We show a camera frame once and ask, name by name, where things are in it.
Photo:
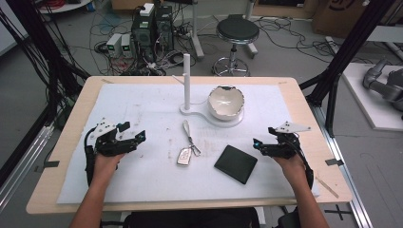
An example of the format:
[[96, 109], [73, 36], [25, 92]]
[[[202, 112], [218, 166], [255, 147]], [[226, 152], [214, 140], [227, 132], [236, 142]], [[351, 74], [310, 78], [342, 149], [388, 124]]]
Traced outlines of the white platform board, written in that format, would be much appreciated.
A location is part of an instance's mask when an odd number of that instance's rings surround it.
[[403, 132], [403, 112], [393, 108], [379, 93], [362, 85], [364, 75], [371, 67], [373, 65], [350, 63], [343, 72], [343, 78], [372, 129]]

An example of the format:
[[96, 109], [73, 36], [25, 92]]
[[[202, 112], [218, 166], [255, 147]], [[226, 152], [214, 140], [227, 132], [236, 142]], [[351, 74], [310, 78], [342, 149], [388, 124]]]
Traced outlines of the thin wooden strip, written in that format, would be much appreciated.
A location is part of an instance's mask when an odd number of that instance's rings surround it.
[[316, 181], [318, 181], [325, 189], [327, 189], [335, 198], [339, 198], [339, 194], [330, 186], [328, 185], [324, 180], [316, 177]]

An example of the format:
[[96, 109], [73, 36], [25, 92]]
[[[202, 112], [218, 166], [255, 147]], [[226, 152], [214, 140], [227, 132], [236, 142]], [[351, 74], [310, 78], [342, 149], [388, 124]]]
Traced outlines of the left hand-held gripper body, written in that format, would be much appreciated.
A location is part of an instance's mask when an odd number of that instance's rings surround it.
[[95, 127], [88, 131], [90, 138], [95, 140], [93, 152], [106, 157], [114, 157], [137, 149], [138, 144], [128, 143], [128, 139], [119, 140], [118, 133], [123, 132], [118, 131], [117, 123], [102, 118]]

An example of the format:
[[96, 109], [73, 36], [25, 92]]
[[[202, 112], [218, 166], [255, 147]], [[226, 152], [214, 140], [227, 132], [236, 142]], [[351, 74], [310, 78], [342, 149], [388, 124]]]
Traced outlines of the black tape cross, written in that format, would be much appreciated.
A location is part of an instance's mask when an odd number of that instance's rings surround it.
[[345, 215], [351, 215], [351, 211], [341, 210], [338, 205], [336, 205], [335, 209], [325, 209], [325, 213], [327, 214], [337, 214], [340, 220], [344, 220]]

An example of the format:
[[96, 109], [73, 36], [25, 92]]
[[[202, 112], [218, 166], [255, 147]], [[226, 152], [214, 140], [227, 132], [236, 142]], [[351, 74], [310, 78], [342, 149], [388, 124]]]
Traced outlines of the white eggshell-shaped bowl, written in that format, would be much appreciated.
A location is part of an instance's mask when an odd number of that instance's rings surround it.
[[219, 85], [207, 99], [209, 112], [218, 120], [233, 121], [240, 116], [244, 107], [243, 93], [231, 85]]

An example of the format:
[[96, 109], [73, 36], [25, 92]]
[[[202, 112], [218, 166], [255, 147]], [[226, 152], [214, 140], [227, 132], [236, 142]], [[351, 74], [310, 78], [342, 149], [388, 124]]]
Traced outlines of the person's left hand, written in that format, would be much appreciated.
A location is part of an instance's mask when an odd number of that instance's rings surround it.
[[106, 157], [102, 154], [97, 154], [93, 178], [95, 180], [109, 180], [113, 176], [118, 163], [124, 156], [124, 154], [120, 154], [114, 157]]

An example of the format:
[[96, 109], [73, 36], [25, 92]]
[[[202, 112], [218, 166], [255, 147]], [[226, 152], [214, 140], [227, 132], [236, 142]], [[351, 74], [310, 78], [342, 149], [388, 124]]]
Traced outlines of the white power supply box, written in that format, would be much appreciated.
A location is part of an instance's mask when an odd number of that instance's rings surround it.
[[122, 52], [125, 58], [132, 58], [132, 45], [131, 45], [131, 38], [129, 34], [123, 34], [121, 40], [121, 47]]
[[113, 34], [106, 42], [106, 47], [109, 56], [112, 58], [118, 58], [122, 53], [122, 35], [120, 33]]

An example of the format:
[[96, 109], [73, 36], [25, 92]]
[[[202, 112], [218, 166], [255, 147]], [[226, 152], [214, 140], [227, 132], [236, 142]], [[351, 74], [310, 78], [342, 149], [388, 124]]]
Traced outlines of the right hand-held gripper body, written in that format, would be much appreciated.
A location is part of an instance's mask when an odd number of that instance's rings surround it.
[[278, 132], [276, 135], [278, 143], [264, 144], [261, 149], [261, 154], [263, 156], [290, 159], [296, 154], [302, 154], [298, 132], [310, 131], [310, 126], [285, 122], [281, 126], [273, 128]]

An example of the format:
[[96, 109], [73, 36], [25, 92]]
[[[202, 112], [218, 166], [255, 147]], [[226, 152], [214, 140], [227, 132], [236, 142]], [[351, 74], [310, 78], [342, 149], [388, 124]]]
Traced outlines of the aluminium rail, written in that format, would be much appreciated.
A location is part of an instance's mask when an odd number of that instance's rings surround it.
[[42, 153], [54, 132], [54, 125], [43, 126], [23, 150], [23, 156], [0, 187], [0, 214], [5, 210], [29, 170]]
[[337, 166], [339, 167], [341, 174], [344, 180], [346, 181], [347, 186], [350, 189], [350, 192], [352, 193], [352, 199], [349, 202], [349, 206], [352, 210], [357, 227], [374, 228], [370, 220], [370, 217], [365, 209], [365, 206], [361, 200], [361, 197], [359, 196], [359, 193], [355, 187], [355, 183], [352, 179], [348, 166], [344, 161], [343, 155], [341, 153], [341, 150], [339, 149], [336, 139], [333, 138], [329, 133], [329, 131], [325, 128], [324, 111], [320, 107], [313, 107], [313, 106], [311, 106], [311, 110], [313, 112], [314, 117], [317, 120], [318, 126], [325, 138], [326, 143], [328, 143], [330, 150], [337, 161]]

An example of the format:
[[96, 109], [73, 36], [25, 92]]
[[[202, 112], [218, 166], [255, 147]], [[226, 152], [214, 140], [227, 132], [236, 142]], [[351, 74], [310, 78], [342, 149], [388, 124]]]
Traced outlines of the black computer tower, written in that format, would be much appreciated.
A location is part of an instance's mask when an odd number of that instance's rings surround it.
[[171, 6], [145, 3], [138, 7], [131, 33], [139, 59], [155, 62], [159, 50], [174, 49], [172, 15]]

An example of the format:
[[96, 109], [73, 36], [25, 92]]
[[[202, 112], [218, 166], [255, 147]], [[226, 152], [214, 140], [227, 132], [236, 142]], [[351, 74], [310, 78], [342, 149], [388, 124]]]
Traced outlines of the white table leg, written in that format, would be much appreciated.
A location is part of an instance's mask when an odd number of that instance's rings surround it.
[[202, 45], [198, 36], [198, 0], [191, 0], [192, 6], [192, 30], [191, 30], [191, 42], [195, 49], [196, 56], [199, 60], [204, 58]]

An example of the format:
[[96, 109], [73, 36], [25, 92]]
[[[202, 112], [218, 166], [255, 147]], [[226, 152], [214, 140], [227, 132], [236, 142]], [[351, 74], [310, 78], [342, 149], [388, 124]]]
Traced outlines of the black wallet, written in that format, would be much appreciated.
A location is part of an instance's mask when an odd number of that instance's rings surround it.
[[227, 145], [214, 166], [236, 181], [245, 184], [249, 180], [257, 162], [257, 158], [232, 145]]

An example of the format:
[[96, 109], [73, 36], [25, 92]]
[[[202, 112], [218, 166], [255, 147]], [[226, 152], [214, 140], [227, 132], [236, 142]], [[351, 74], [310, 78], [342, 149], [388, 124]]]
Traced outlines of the person's right hand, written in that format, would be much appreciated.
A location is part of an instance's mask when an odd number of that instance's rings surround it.
[[290, 159], [275, 158], [275, 161], [280, 165], [285, 178], [292, 186], [300, 186], [307, 183], [305, 165], [298, 155]]

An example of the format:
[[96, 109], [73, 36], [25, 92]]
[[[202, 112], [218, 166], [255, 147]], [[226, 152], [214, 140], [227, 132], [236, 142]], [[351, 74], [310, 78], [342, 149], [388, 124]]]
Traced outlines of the white stand with pole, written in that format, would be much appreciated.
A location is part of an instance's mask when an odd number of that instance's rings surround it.
[[243, 120], [244, 116], [244, 107], [243, 111], [240, 113], [240, 116], [237, 117], [233, 121], [221, 121], [215, 118], [210, 112], [209, 108], [207, 105], [207, 99], [205, 101], [199, 103], [199, 104], [194, 104], [191, 102], [191, 76], [190, 76], [191, 70], [190, 70], [190, 55], [188, 53], [185, 53], [183, 55], [183, 79], [179, 79], [177, 76], [173, 75], [173, 78], [177, 80], [180, 84], [183, 85], [183, 97], [184, 97], [184, 103], [180, 106], [180, 111], [183, 115], [190, 116], [190, 115], [197, 115], [203, 117], [208, 123], [217, 126], [217, 127], [223, 127], [223, 128], [229, 128], [229, 127], [234, 127], [238, 124], [241, 123]]

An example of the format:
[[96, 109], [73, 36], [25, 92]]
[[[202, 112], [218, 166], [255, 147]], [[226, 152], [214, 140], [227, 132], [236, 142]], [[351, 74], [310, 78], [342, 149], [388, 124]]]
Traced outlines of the cardboard box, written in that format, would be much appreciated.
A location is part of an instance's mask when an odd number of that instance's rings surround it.
[[318, 0], [313, 33], [346, 38], [371, 0]]

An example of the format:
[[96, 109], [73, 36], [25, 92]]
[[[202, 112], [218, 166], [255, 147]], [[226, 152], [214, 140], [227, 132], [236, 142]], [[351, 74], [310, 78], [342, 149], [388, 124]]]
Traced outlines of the black round stool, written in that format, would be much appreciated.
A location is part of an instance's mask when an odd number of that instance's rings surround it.
[[236, 57], [237, 46], [250, 45], [256, 41], [259, 38], [258, 26], [241, 14], [231, 14], [218, 23], [216, 34], [232, 47], [228, 57], [222, 57], [212, 65], [212, 72], [217, 76], [235, 76], [237, 73], [241, 73], [243, 77], [249, 76], [249, 66]]

